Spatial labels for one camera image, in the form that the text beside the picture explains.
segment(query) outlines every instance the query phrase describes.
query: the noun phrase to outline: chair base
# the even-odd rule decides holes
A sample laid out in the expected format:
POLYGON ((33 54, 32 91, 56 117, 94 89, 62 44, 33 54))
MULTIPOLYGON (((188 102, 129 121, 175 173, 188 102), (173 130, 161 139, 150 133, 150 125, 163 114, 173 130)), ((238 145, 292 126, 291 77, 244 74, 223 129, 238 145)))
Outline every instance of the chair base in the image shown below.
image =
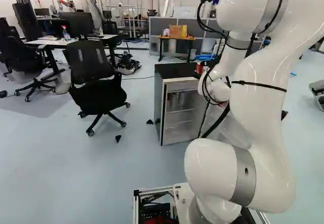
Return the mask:
POLYGON ((43 78, 41 78, 41 81, 46 81, 48 78, 53 77, 53 76, 57 76, 58 74, 60 74, 60 73, 62 73, 64 71, 66 71, 66 69, 60 68, 60 69, 58 69, 58 71, 49 73, 48 75, 46 75, 43 78))
POLYGON ((21 89, 17 89, 15 90, 15 96, 20 96, 20 92, 21 91, 24 91, 24 90, 28 90, 28 89, 31 89, 26 97, 25 97, 25 102, 30 102, 30 99, 29 97, 36 91, 36 89, 40 89, 41 87, 44 87, 44 88, 48 88, 48 89, 52 89, 53 91, 55 90, 55 86, 49 86, 49 85, 46 85, 47 83, 51 83, 51 82, 57 82, 58 79, 52 79, 52 80, 42 80, 42 81, 39 81, 37 79, 33 79, 34 82, 29 84, 28 86, 25 86, 21 89))
MULTIPOLYGON (((127 108, 129 108, 131 106, 130 103, 128 102, 124 102, 121 106, 126 106, 127 108)), ((125 121, 122 121, 120 120, 119 118, 117 118, 114 114, 112 114, 110 111, 107 112, 107 113, 104 113, 104 114, 107 114, 108 116, 110 116, 112 119, 114 119, 116 122, 118 122, 123 128, 126 127, 127 123, 125 121)), ((96 124, 99 122, 99 120, 101 119, 101 117, 104 115, 104 114, 98 114, 96 116, 96 118, 94 119, 93 123, 90 125, 90 127, 86 130, 86 133, 88 134, 88 136, 94 136, 95 135, 95 131, 93 130, 93 128, 96 126, 96 124)), ((87 113, 83 112, 83 111, 80 111, 78 113, 78 115, 80 116, 80 118, 85 118, 86 116, 88 116, 87 113)))

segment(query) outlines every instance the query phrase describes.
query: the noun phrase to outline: cardboard box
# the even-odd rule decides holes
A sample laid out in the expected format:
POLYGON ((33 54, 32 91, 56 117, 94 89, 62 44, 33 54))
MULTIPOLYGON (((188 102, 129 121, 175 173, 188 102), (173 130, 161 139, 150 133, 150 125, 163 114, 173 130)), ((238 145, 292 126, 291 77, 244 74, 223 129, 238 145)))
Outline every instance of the cardboard box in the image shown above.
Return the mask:
POLYGON ((186 38, 187 37, 187 25, 169 25, 171 38, 186 38))

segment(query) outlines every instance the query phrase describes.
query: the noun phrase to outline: robotic arm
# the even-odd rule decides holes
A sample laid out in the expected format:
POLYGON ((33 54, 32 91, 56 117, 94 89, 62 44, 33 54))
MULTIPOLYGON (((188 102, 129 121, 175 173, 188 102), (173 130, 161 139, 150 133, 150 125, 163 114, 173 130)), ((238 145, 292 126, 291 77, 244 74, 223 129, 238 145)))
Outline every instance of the robotic arm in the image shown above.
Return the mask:
POLYGON ((69 8, 70 12, 76 12, 76 8, 75 8, 75 4, 74 4, 73 0, 67 0, 67 1, 57 0, 57 4, 59 5, 59 12, 63 11, 62 5, 67 6, 69 8))
POLYGON ((292 205, 295 184, 280 115, 292 64, 324 35, 324 12, 313 8, 323 2, 220 0, 218 24, 231 32, 207 90, 215 99, 229 99, 233 117, 254 140, 247 150, 202 138, 188 146, 185 173, 195 194, 191 223, 230 223, 241 206, 281 213, 292 205), (269 34, 271 44, 244 59, 252 33, 269 34), (218 79, 232 74, 229 89, 218 79))

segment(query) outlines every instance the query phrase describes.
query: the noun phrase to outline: keyboard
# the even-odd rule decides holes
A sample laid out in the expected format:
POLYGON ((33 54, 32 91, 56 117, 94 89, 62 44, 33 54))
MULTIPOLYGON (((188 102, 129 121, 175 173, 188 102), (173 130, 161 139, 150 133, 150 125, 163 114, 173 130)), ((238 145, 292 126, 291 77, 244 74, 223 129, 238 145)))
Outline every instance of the keyboard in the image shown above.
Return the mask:
POLYGON ((53 36, 44 36, 42 38, 38 38, 39 40, 48 40, 48 41, 57 41, 59 38, 55 38, 53 36))

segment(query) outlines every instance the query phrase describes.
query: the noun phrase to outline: office chair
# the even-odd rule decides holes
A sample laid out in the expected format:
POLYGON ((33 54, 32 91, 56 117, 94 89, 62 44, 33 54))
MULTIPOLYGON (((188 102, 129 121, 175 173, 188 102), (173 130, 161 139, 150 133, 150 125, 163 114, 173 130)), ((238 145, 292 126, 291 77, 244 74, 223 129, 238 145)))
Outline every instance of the office chair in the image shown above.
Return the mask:
POLYGON ((122 42, 126 43, 128 53, 130 53, 130 49, 128 47, 128 40, 126 36, 122 35, 118 31, 117 23, 114 21, 104 21, 102 22, 102 30, 104 34, 118 35, 111 38, 111 43, 114 47, 119 46, 122 42))
POLYGON ((121 87, 122 75, 108 62, 101 41, 70 43, 63 53, 71 68, 69 93, 81 108, 78 115, 81 118, 96 115, 86 133, 89 136, 95 134, 93 128, 103 115, 109 115, 122 127, 126 127, 126 122, 118 119, 111 111, 131 105, 126 102, 127 95, 121 87))
POLYGON ((0 59, 8 69, 8 72, 4 73, 5 77, 12 73, 14 77, 21 76, 33 80, 33 83, 15 90, 16 96, 19 96, 21 91, 31 89, 25 97, 25 101, 30 102, 29 97, 37 88, 44 87, 55 90, 54 86, 49 86, 47 83, 56 82, 58 79, 40 81, 36 79, 36 77, 41 75, 43 69, 49 66, 46 64, 44 45, 38 47, 39 53, 37 53, 34 49, 24 45, 13 36, 0 36, 0 51, 0 59))

